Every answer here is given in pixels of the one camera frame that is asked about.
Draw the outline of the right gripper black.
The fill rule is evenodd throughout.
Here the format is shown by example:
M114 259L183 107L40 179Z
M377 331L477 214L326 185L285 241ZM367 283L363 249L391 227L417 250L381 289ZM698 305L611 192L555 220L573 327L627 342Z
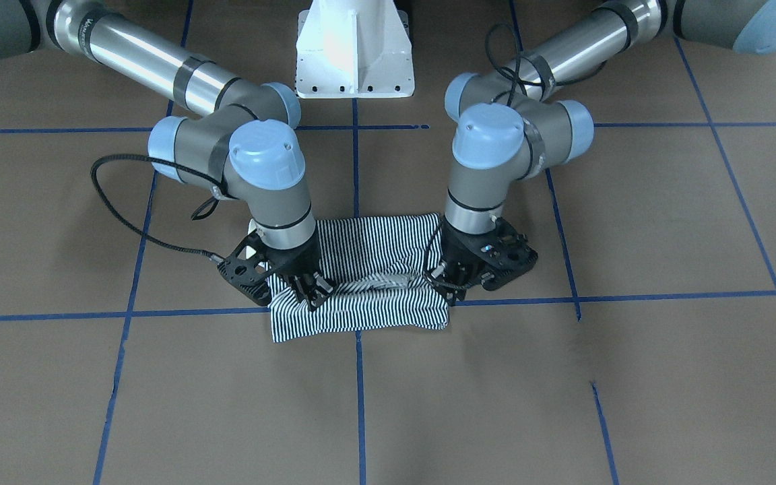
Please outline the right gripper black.
M321 249L319 240L307 240L293 249L275 249L262 243L261 250L267 260L268 270L262 280L278 276L295 280L294 292L298 302L306 303L308 311L315 311L335 291L335 282L326 279L319 267Z

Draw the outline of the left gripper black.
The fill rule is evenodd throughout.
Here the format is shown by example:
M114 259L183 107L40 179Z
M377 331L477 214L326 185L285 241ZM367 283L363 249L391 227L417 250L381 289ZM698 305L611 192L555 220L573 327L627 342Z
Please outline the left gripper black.
M450 307L464 301L466 292L474 286L482 286L481 276L486 264L480 255L480 246L496 226L482 234L469 234L453 225L441 227L440 263L425 268L424 279L435 290L446 290L446 302Z

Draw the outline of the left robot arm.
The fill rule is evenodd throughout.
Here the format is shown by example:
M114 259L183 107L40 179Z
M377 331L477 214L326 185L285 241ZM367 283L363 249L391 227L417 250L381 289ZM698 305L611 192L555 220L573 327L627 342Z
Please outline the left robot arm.
M470 288L498 290L536 264L527 237L502 216L509 187L582 156L594 136L584 104L548 99L666 32L737 53L775 53L776 1L606 1L541 45L493 63L492 73L451 81L445 111L457 128L441 257L423 273L449 306Z

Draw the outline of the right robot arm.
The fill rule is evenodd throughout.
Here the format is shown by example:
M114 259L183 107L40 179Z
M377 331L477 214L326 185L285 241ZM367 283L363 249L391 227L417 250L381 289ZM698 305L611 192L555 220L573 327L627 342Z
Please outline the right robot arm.
M321 273L321 251L304 154L295 128L298 98L286 85L253 85L137 24L102 1L0 1L0 59L54 47L84 56L160 93L194 114L157 122L147 154L105 156L90 178L107 210L155 245L213 261L229 285L269 306L271 278L314 311L335 286ZM150 163L155 172L209 191L192 215L206 218L220 201L243 201L253 230L228 257L170 245L121 217L98 180L117 160Z

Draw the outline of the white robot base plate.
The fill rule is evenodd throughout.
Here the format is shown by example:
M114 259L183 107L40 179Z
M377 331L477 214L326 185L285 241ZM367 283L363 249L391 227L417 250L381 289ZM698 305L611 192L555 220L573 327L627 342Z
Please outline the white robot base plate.
M300 98L409 98L415 89L408 16L394 1L313 1L298 14Z

